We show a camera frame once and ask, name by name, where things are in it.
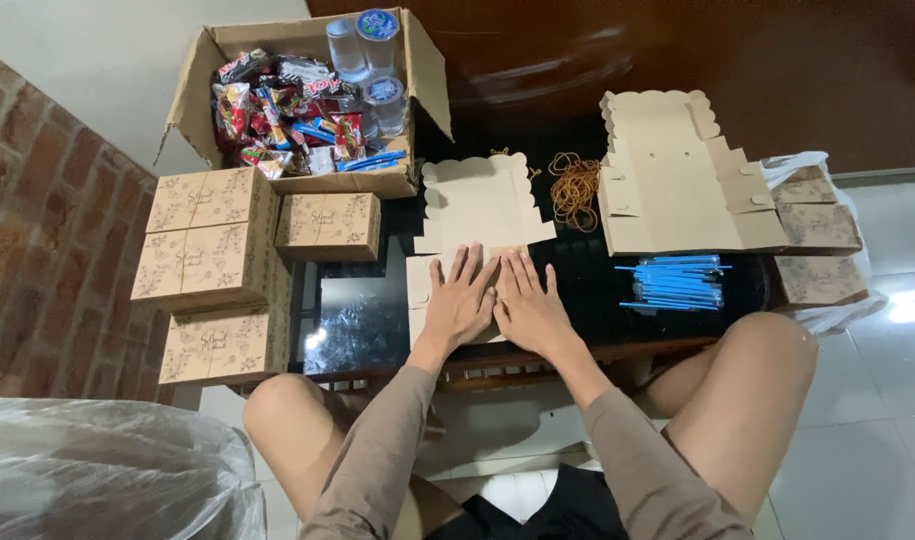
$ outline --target person's left hand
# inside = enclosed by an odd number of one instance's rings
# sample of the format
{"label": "person's left hand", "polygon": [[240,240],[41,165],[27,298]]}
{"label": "person's left hand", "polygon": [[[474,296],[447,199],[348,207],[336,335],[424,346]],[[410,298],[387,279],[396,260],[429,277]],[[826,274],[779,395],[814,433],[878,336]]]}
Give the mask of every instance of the person's left hand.
{"label": "person's left hand", "polygon": [[439,259],[430,264],[432,292],[427,304],[427,321],[418,342],[429,343],[436,352],[442,352],[444,358],[491,324],[497,292],[493,287],[488,288],[487,282],[497,269],[500,257],[491,257],[475,276],[483,251],[479,242],[470,250],[466,246],[457,248],[447,281],[441,273]]}

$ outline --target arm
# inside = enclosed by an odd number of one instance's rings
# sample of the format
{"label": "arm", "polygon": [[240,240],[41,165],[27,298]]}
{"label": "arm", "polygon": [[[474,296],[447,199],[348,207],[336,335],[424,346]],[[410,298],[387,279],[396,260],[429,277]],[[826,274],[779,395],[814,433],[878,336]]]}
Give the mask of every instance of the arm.
{"label": "arm", "polygon": [[433,292],[424,331],[401,371],[348,432],[317,508],[301,530],[304,540],[391,537],[441,366],[491,322],[495,294],[484,289],[498,260],[473,278],[481,251],[476,243],[470,254],[458,249],[447,283],[439,260],[431,264]]}
{"label": "arm", "polygon": [[533,262],[501,258],[508,299],[495,307],[505,337],[553,364],[584,415],[601,468],[631,538],[751,538],[737,513],[601,373],[571,328],[547,265],[547,293]]}

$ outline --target plastic bag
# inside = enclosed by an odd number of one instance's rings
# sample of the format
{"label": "plastic bag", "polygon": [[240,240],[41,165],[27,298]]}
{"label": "plastic bag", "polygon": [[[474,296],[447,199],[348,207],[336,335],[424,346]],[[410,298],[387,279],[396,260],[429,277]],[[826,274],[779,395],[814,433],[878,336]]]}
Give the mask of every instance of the plastic bag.
{"label": "plastic bag", "polygon": [[266,536],[246,436],[130,400],[0,398],[0,538]]}
{"label": "plastic bag", "polygon": [[[857,222],[858,208],[854,205],[854,201],[847,193],[837,189],[831,181],[831,175],[827,170],[826,152],[801,152],[791,156],[779,155],[761,160],[763,178],[767,180],[767,188],[770,190],[774,190],[778,185],[790,178],[790,175],[794,174],[797,169],[814,165],[820,168],[821,172],[824,173],[824,178],[831,183],[837,202],[845,204],[851,211],[851,215],[854,215],[854,221]],[[859,226],[858,236],[863,241]],[[866,244],[862,250],[851,255],[851,258],[858,265],[860,273],[864,276],[864,282],[868,285],[867,298],[856,301],[853,304],[848,303],[846,306],[810,307],[787,313],[815,336],[821,337],[826,334],[841,333],[851,322],[875,313],[887,305],[887,297],[870,288],[871,260],[867,254]]]}

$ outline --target person's right hand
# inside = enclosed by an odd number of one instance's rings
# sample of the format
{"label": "person's right hand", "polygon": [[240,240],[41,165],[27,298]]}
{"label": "person's right hand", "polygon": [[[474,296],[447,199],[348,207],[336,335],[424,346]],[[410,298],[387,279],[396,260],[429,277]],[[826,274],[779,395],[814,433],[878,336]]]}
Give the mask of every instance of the person's right hand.
{"label": "person's right hand", "polygon": [[548,360],[553,352],[579,340],[557,296],[553,266],[547,265],[544,292],[530,256],[525,251],[522,259],[512,251],[500,257],[500,283],[507,298],[494,305],[494,318],[505,338]]}

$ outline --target plastic-wrapped straw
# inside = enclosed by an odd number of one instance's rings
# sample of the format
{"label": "plastic-wrapped straw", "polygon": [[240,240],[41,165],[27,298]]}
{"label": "plastic-wrapped straw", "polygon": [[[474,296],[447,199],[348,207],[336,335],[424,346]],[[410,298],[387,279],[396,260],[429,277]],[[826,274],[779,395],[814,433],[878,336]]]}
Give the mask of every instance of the plastic-wrapped straw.
{"label": "plastic-wrapped straw", "polygon": [[637,266],[615,266],[634,272],[634,302],[621,302],[645,315],[657,310],[680,312],[717,311],[724,305],[720,283],[716,280],[730,266],[722,266],[713,254],[655,256],[641,259]]}

